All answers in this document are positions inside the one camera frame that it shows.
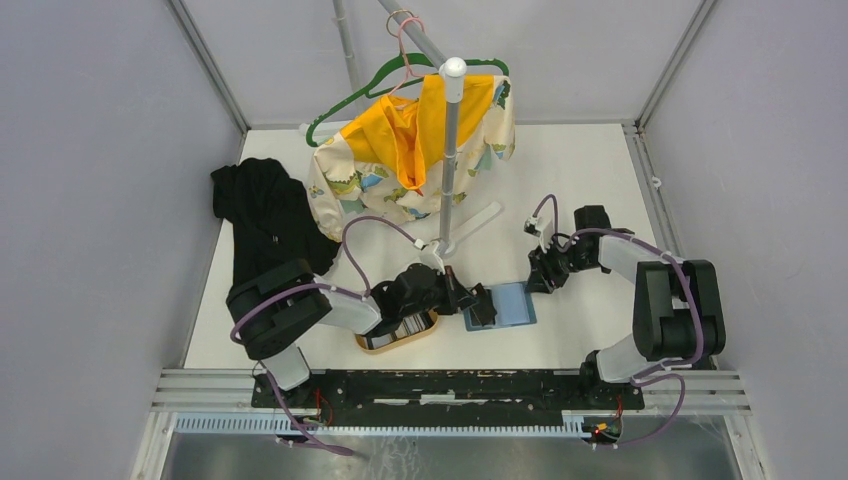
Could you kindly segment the yellow dinosaur print shirt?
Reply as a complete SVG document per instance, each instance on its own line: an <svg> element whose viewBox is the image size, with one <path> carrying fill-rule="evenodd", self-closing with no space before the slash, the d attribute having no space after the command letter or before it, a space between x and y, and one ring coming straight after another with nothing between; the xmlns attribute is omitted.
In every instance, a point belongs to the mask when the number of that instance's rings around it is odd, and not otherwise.
<svg viewBox="0 0 848 480"><path fill-rule="evenodd" d="M469 75L460 102L452 201L462 203L477 179L515 150L511 81ZM365 211L395 224L441 209L445 158L444 82L425 78L416 99L385 95L319 145L307 194L319 230L338 241L348 218Z"/></svg>

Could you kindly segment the black garment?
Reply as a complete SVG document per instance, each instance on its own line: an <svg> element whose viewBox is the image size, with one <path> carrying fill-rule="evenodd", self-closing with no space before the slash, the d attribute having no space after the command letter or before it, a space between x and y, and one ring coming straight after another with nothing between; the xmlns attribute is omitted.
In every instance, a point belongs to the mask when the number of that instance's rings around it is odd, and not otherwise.
<svg viewBox="0 0 848 480"><path fill-rule="evenodd" d="M303 183L276 159L247 158L210 174L214 215L233 228L233 284L239 286L293 260L323 275L340 243L322 234Z"/></svg>

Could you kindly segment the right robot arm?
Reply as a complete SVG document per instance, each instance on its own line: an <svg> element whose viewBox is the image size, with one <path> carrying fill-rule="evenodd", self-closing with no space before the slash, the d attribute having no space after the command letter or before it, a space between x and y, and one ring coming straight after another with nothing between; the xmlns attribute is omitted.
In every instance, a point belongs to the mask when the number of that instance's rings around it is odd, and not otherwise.
<svg viewBox="0 0 848 480"><path fill-rule="evenodd" d="M614 228L601 205L574 213L576 230L564 234L539 213L524 223L538 245L528 254L529 293L551 294L573 274L616 273L634 287L631 331L615 344L589 353L577 382L580 400L602 408L618 385L641 386L650 375L694 366L721 353L727 342L715 266L687 260Z"/></svg>

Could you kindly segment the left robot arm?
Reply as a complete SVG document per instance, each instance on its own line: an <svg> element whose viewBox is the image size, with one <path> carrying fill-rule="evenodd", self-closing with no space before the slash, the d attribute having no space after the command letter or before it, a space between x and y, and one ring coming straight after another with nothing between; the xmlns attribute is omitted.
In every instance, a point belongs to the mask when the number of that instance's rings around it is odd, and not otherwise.
<svg viewBox="0 0 848 480"><path fill-rule="evenodd" d="M297 408L314 394L297 344L312 327L346 329L361 348L376 352L424 335L444 316L489 306L487 294L480 284L462 285L449 266L422 263L360 294L330 284L298 259L232 287L225 304L234 321L232 341L269 373L278 397Z"/></svg>

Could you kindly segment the green clothes hanger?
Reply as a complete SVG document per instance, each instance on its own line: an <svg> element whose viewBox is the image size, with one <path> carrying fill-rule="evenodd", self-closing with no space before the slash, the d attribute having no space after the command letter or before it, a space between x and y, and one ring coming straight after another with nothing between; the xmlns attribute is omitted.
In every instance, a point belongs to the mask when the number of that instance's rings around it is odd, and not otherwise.
<svg viewBox="0 0 848 480"><path fill-rule="evenodd" d="M510 71L508 65L500 59L463 59L465 64L469 67L495 67L497 68L501 74L505 76L509 76ZM398 54L395 57L391 58L387 62L385 62L374 74L372 79L365 84L365 86L360 87L358 90L354 90L348 97L341 100L339 103L335 104L331 107L326 113L319 115L316 119L314 119L311 123L305 124L306 126L301 128L302 134L305 137L306 144L310 147L318 147L318 142L314 139L314 133L318 126L323 123L325 120L329 119L339 111L346 108L348 105L354 103L356 100L367 98L374 99L381 95L388 94L391 89L384 90L374 90L376 89L380 83L386 79L391 73L401 70L402 67L406 67L407 63L409 66L425 66L425 67L434 67L433 63L429 58L423 53L414 52L407 54ZM414 80L405 80L401 83L401 88L415 85L421 83L423 80L416 79Z"/></svg>

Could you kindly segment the yellow box of cards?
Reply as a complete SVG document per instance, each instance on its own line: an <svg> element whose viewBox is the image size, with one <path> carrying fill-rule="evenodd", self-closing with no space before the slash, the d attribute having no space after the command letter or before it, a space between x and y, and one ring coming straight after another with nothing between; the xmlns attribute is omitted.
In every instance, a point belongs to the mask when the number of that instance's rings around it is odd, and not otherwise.
<svg viewBox="0 0 848 480"><path fill-rule="evenodd" d="M436 329L438 321L439 315L430 311L406 317L394 331L386 335L355 335L354 339L361 350L377 355L426 337Z"/></svg>

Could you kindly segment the pink clothes hanger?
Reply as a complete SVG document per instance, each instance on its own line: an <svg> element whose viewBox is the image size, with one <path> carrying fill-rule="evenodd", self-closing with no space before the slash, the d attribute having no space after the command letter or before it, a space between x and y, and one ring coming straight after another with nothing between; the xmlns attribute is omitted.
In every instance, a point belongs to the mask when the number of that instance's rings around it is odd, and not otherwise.
<svg viewBox="0 0 848 480"><path fill-rule="evenodd" d="M418 26L422 33L425 33L425 23L408 9L396 9L391 11L388 15L386 23L389 23L390 20L394 20L395 17L401 13L406 14L407 17L399 23L397 31L395 33L390 32L390 35L397 39L399 56L403 62L404 77L401 82L399 82L396 86L394 86L391 90L387 92L387 95L393 95L400 89L420 83L423 81L424 78L424 75L416 73L412 68L412 64L405 49L403 41L403 32L408 24L414 24Z"/></svg>

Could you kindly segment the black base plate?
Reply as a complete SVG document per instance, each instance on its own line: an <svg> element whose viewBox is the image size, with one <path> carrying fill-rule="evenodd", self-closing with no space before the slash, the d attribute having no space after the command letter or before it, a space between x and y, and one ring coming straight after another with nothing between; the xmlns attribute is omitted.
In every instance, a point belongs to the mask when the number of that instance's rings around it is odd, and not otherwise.
<svg viewBox="0 0 848 480"><path fill-rule="evenodd" d="M548 427L564 412L640 410L640 389L576 370L324 370L284 393L333 427Z"/></svg>

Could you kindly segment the white clothes rack stand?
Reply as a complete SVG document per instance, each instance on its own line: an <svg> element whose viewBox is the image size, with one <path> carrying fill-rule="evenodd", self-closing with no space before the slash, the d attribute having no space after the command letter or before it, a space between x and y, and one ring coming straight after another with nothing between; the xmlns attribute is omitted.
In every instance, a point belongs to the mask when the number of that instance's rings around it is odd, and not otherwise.
<svg viewBox="0 0 848 480"><path fill-rule="evenodd" d="M379 4L388 13L396 9L404 9L396 1L380 0ZM390 20L389 23L399 23L407 17L401 13ZM486 209L472 216L470 220L454 228L452 223L452 202L453 202L453 187L455 186L455 168L456 159L459 149L459 123L460 123L460 102L463 98L464 81L467 73L467 66L462 58L448 57L444 55L438 47L433 43L426 33L422 33L418 26L408 24L403 32L403 37L408 37L419 49L419 53L423 53L430 59L433 66L437 70L438 76L444 82L444 96L446 105L446 120L444 127L444 159L442 164L442 193L440 195L440 212L439 212L439 230L438 236L435 239L441 239L449 242L451 249L447 254L450 257L459 244L479 231L486 224L494 220L502 211L496 204L491 204ZM356 82L352 84L354 90L358 90L360 85Z"/></svg>

